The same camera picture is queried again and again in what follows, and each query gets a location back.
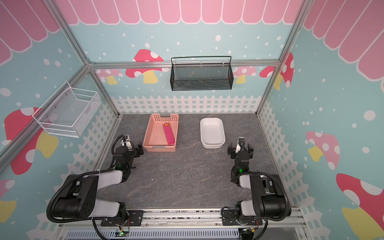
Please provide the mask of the magenta paper napkin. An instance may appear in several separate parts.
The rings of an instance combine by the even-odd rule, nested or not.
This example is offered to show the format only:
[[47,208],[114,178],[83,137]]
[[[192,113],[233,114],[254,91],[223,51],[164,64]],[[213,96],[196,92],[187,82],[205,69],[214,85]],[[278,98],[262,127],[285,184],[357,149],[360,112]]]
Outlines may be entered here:
[[170,126],[164,126],[163,125],[163,130],[164,130],[168,145],[169,146],[174,145],[176,141],[175,141],[175,137],[174,137],[171,125]]

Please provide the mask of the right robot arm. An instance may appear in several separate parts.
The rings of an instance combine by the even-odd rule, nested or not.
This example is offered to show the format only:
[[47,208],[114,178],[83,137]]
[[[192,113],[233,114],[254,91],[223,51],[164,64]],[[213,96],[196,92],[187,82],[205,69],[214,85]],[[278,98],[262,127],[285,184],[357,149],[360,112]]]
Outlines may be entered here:
[[234,212],[228,215],[239,225],[259,224],[263,220],[282,221],[292,213],[288,195],[278,175],[250,171],[253,152],[251,146],[243,144],[228,146],[228,155],[234,160],[231,182],[251,191],[251,199],[238,201]]

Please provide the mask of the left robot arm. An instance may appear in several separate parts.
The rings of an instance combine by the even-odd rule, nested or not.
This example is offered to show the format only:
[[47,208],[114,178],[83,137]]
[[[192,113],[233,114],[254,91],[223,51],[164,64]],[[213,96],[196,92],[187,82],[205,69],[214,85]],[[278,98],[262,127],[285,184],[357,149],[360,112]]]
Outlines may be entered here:
[[142,143],[134,145],[128,136],[120,135],[112,146],[112,162],[106,170],[69,175],[48,203],[46,215],[53,223],[107,221],[124,225],[130,219],[125,203],[97,199],[97,192],[128,180],[133,161],[144,154]]

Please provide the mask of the pink perforated plastic basket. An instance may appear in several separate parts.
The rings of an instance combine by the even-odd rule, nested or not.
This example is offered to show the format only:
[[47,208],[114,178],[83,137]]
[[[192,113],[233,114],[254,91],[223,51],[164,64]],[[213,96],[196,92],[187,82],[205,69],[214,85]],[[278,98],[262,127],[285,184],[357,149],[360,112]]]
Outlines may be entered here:
[[[175,137],[175,144],[169,146],[163,130],[163,124],[170,123]],[[143,147],[148,152],[175,152],[177,146],[177,134],[179,127],[179,114],[170,114],[162,117],[160,114],[152,114],[147,126]]]

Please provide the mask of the white oval plastic tub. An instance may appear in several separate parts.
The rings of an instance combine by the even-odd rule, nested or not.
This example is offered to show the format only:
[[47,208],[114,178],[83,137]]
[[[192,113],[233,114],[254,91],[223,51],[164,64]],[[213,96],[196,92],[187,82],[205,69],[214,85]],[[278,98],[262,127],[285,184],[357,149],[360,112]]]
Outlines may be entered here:
[[219,118],[203,118],[200,121],[201,142],[206,149],[220,149],[226,142],[223,121]]

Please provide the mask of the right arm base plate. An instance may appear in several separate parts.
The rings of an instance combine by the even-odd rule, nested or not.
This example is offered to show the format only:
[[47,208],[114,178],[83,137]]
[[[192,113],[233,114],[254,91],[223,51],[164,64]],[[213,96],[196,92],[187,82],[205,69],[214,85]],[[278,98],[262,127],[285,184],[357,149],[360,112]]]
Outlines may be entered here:
[[239,211],[229,208],[221,209],[223,226],[261,226],[262,220],[253,216],[243,216]]

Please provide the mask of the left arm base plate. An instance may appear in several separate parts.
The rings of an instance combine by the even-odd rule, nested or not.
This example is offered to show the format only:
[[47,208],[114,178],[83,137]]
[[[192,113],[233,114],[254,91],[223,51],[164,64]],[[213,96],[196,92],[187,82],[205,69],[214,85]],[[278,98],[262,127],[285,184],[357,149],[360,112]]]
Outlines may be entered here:
[[125,214],[118,213],[116,217],[109,217],[102,220],[102,227],[140,227],[143,220],[144,211],[128,210]]

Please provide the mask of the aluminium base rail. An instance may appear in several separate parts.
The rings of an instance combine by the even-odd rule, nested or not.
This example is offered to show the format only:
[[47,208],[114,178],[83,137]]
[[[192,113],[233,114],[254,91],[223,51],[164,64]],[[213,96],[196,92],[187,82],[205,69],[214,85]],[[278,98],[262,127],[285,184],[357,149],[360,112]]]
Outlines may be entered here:
[[[249,228],[259,227],[262,229],[264,220],[243,217],[238,219],[236,211],[229,208],[146,208],[141,210],[128,210],[129,221],[121,226],[125,231],[130,230],[152,230],[152,229],[182,229],[182,228]],[[99,231],[120,230],[119,225],[113,224],[111,220],[98,220]],[[293,207],[290,216],[276,222],[269,220],[269,228],[306,228],[302,213]],[[58,229],[85,229],[94,230],[92,221],[59,224]]]

